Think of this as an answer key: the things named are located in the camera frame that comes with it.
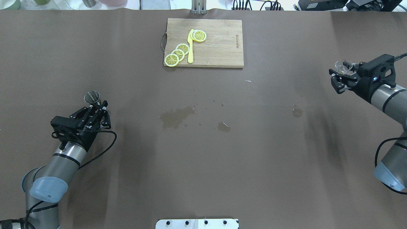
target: wooden cutting board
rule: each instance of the wooden cutting board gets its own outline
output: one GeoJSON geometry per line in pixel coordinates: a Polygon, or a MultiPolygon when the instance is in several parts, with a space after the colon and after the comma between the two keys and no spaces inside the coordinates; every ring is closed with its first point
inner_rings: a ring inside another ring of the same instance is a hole
{"type": "Polygon", "coordinates": [[[205,31],[207,38],[204,42],[193,42],[193,63],[188,63],[187,55],[177,67],[243,68],[241,20],[169,18],[164,57],[178,44],[188,44],[191,29],[205,31]]]}

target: water droplet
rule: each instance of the water droplet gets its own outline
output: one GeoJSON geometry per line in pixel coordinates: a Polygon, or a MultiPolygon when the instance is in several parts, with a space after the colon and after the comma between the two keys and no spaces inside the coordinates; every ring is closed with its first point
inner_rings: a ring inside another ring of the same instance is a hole
{"type": "Polygon", "coordinates": [[[177,129],[182,121],[192,114],[195,114],[195,111],[190,106],[184,109],[177,109],[175,112],[163,112],[160,115],[160,119],[162,120],[162,128],[177,129]]]}
{"type": "Polygon", "coordinates": [[[218,123],[218,130],[223,131],[223,132],[229,132],[230,127],[224,122],[219,122],[218,123]]]}
{"type": "Polygon", "coordinates": [[[300,116],[302,115],[302,110],[301,110],[301,109],[294,108],[294,109],[293,109],[293,115],[294,115],[294,117],[296,117],[296,118],[300,117],[300,116]]]}

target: white background surface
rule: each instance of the white background surface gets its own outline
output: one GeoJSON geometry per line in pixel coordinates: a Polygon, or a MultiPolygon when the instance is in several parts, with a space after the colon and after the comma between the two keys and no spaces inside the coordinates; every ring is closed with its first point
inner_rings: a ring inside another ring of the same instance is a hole
{"type": "MultiPolygon", "coordinates": [[[[118,7],[108,7],[98,0],[96,0],[96,5],[92,8],[87,8],[83,4],[82,0],[51,0],[50,3],[44,6],[38,6],[34,0],[21,0],[21,9],[61,9],[61,10],[95,10],[95,9],[117,9],[117,8],[128,8],[128,9],[139,9],[139,0],[127,0],[126,3],[118,7]]],[[[191,9],[191,0],[169,0],[171,9],[191,9]]],[[[251,0],[251,5],[253,10],[259,10],[263,2],[251,0]]],[[[293,5],[296,4],[298,0],[281,0],[279,3],[284,8],[284,10],[295,10],[293,5]]],[[[403,0],[401,4],[407,7],[407,0],[403,0]]],[[[231,9],[233,6],[233,0],[207,0],[207,9],[231,9]]],[[[405,12],[402,8],[396,7],[393,11],[405,12]]]]}

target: robotic arm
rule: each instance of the robotic arm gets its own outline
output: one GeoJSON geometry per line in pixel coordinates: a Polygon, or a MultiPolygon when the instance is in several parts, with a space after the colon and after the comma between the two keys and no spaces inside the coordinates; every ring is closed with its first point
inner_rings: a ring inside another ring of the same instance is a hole
{"type": "Polygon", "coordinates": [[[346,90],[355,92],[376,108],[383,111],[392,119],[400,123],[404,132],[390,148],[382,160],[377,163],[375,158],[374,176],[389,189],[400,193],[407,185],[407,90],[396,84],[394,62],[407,56],[388,54],[370,62],[355,64],[349,61],[337,62],[337,71],[329,69],[332,87],[338,94],[346,90]]]}
{"type": "Polygon", "coordinates": [[[68,190],[76,171],[101,156],[114,144],[117,135],[110,129],[110,117],[106,110],[107,101],[100,103],[96,91],[84,97],[89,107],[83,107],[68,118],[56,116],[51,121],[53,138],[61,144],[47,166],[28,172],[22,180],[26,195],[27,214],[25,219],[0,221],[1,229],[59,229],[58,202],[68,190]],[[100,155],[82,164],[86,153],[99,132],[115,135],[113,143],[100,155]]]}

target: table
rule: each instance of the table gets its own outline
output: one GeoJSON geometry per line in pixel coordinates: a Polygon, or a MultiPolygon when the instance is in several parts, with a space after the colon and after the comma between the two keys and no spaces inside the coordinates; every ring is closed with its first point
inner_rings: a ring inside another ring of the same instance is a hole
{"type": "MultiPolygon", "coordinates": [[[[189,10],[0,18],[2,219],[24,215],[20,179],[58,146],[50,120],[97,90],[118,140],[77,172],[59,204],[62,228],[204,217],[238,218],[242,229],[407,225],[405,196],[372,174],[378,144],[400,125],[352,92],[337,95],[328,75],[339,59],[405,53],[407,14],[210,10],[201,18],[243,21],[243,69],[163,66],[167,19],[196,18],[189,10]],[[189,106],[195,114],[163,129],[159,115],[189,106]]],[[[407,86],[405,60],[396,72],[407,86]]],[[[111,140],[99,134],[85,160],[111,140]]]]}

